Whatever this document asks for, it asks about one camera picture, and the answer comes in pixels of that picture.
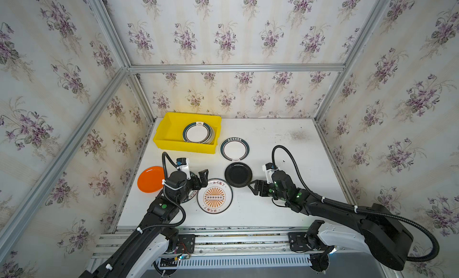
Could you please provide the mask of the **orange sunburst pattern plate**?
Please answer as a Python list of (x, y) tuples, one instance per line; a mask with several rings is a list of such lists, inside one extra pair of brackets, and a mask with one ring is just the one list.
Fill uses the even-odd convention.
[(208, 214), (225, 212), (232, 204), (233, 189), (222, 179), (208, 180), (207, 187), (197, 192), (197, 203), (202, 211)]

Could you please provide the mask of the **green red ringed plate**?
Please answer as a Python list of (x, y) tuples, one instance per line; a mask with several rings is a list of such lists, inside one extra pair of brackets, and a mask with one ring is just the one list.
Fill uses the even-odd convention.
[(221, 156), (230, 162), (244, 160), (250, 152), (249, 144), (241, 138), (227, 138), (220, 146)]

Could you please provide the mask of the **small green ringed plate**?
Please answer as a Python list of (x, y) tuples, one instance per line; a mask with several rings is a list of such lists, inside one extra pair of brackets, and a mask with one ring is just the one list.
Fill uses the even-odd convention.
[(214, 131), (207, 123), (197, 121), (185, 127), (182, 137), (188, 143), (210, 144), (214, 139)]

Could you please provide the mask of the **white plate black quatrefoil outline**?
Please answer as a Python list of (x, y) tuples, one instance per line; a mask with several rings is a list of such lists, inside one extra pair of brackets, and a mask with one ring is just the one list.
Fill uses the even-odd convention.
[(213, 127), (210, 127), (211, 129), (211, 135), (210, 135), (210, 138), (209, 138), (209, 144), (213, 144), (213, 141), (215, 139), (215, 135), (216, 135), (216, 131)]

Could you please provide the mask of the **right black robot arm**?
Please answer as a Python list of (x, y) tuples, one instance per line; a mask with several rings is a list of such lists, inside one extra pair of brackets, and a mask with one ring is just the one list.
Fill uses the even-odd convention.
[[(327, 199), (310, 190), (298, 188), (282, 170), (268, 170), (267, 180), (255, 180), (248, 187), (256, 196), (284, 201), (285, 207), (296, 213), (325, 218), (354, 230), (363, 237), (363, 244), (369, 253), (393, 270), (403, 270), (406, 262), (431, 261), (439, 254), (439, 242), (428, 229), (393, 215), (382, 205), (362, 207)], [(414, 237), (405, 224), (419, 229), (429, 238), (432, 249), (428, 254), (409, 255)]]

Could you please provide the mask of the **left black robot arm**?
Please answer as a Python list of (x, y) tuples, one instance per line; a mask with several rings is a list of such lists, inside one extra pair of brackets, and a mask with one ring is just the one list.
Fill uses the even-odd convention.
[(135, 265), (148, 251), (156, 237), (164, 236), (165, 242), (160, 243), (163, 252), (169, 247), (178, 233), (176, 229), (186, 219), (182, 207), (184, 200), (192, 190), (200, 190), (208, 186), (209, 171), (200, 171), (197, 175), (187, 175), (184, 171), (172, 172), (163, 182), (163, 189), (149, 205), (147, 213), (136, 230), (126, 241), (102, 263), (94, 272), (84, 271), (82, 278), (127, 278), (133, 277)]

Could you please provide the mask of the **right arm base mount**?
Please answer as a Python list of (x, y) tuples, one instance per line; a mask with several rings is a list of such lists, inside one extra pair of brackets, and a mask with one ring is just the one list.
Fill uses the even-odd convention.
[(325, 251), (329, 248), (319, 238), (319, 228), (325, 222), (315, 220), (307, 231), (289, 232), (289, 247), (293, 252), (304, 253), (308, 251)]

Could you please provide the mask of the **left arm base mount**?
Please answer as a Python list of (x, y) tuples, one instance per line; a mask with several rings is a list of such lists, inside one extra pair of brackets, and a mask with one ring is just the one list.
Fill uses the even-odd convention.
[(196, 244), (196, 235), (179, 234), (175, 237), (166, 239), (166, 254), (193, 254)]

